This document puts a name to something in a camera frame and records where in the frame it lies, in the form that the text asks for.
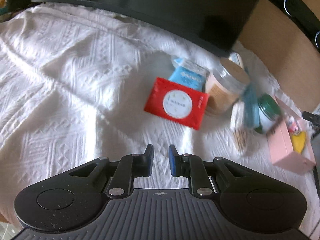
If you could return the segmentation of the red wipes pack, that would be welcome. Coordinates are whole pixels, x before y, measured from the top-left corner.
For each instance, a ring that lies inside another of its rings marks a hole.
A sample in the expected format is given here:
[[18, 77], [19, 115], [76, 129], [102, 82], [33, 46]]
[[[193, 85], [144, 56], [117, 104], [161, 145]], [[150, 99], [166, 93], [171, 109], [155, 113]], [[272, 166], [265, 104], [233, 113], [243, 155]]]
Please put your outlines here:
[[157, 77], [144, 111], [199, 130], [209, 95]]

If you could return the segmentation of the blue tissue pack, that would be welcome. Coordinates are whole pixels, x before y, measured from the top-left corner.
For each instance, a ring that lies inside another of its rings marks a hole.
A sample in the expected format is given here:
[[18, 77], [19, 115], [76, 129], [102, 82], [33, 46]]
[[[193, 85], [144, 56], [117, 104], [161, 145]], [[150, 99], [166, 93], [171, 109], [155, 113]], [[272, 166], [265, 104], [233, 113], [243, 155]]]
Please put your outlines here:
[[203, 91], [209, 70], [185, 58], [173, 57], [171, 61], [175, 70], [169, 77], [169, 81]]

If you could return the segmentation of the yellow plush toy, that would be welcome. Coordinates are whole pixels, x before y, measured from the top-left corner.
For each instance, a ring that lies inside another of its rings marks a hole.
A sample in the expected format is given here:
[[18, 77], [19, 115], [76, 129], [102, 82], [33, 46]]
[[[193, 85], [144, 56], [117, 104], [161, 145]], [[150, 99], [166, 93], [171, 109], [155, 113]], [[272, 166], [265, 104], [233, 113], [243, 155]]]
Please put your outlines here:
[[306, 132], [302, 131], [299, 134], [290, 134], [293, 150], [301, 154], [306, 144]]

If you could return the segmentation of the beige lid glass jar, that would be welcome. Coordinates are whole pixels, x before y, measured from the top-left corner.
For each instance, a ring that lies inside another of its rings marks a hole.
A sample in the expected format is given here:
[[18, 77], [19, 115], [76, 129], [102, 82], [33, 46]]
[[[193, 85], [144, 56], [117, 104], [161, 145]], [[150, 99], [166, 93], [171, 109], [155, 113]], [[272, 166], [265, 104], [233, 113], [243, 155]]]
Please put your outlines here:
[[222, 57], [209, 73], [205, 93], [209, 95], [207, 111], [210, 114], [225, 113], [246, 90], [249, 75], [239, 64]]

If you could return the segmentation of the pink open box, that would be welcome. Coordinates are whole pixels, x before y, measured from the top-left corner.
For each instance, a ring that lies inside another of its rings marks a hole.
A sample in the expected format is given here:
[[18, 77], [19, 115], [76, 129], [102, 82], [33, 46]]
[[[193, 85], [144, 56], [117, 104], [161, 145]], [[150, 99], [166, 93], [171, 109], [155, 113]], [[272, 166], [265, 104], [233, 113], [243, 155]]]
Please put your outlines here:
[[[316, 166], [316, 161], [308, 135], [308, 122], [295, 113], [278, 97], [274, 100], [284, 111], [285, 117], [267, 133], [271, 163], [274, 166], [303, 175]], [[301, 133], [294, 140], [295, 135], [287, 127], [286, 119], [291, 118]]]

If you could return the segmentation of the green lid glass jar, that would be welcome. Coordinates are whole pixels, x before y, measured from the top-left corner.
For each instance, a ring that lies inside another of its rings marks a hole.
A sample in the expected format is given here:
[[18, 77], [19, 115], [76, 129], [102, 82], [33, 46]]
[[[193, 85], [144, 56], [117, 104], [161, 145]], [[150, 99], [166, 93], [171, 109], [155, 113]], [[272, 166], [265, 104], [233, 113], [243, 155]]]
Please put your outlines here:
[[258, 99], [259, 126], [255, 131], [259, 134], [268, 133], [281, 118], [281, 109], [269, 94], [263, 94]]

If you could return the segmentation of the white textured cloth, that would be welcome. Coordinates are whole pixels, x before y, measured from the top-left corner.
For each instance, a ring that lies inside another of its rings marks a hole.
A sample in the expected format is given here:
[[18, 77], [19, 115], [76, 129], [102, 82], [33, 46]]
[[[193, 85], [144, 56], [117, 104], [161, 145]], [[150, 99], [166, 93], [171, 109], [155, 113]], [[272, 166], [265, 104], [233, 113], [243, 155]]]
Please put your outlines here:
[[1, 23], [1, 219], [19, 226], [14, 199], [25, 187], [106, 156], [119, 160], [155, 149], [152, 176], [136, 187], [185, 187], [172, 178], [168, 147], [211, 161], [224, 157], [299, 189], [308, 202], [301, 230], [319, 239], [319, 198], [312, 173], [275, 167], [267, 138], [252, 134], [238, 155], [229, 114], [205, 115], [192, 128], [144, 111], [156, 77], [172, 56], [206, 68], [206, 50], [129, 17], [68, 4], [42, 4]]

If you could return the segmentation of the black monitor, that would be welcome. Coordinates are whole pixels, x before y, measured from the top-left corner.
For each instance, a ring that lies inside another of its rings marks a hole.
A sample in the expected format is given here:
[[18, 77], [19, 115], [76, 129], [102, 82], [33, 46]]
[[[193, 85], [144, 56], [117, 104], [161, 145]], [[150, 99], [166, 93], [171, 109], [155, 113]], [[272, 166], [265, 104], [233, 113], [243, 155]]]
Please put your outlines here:
[[116, 12], [176, 34], [226, 56], [258, 0], [32, 0], [84, 5]]

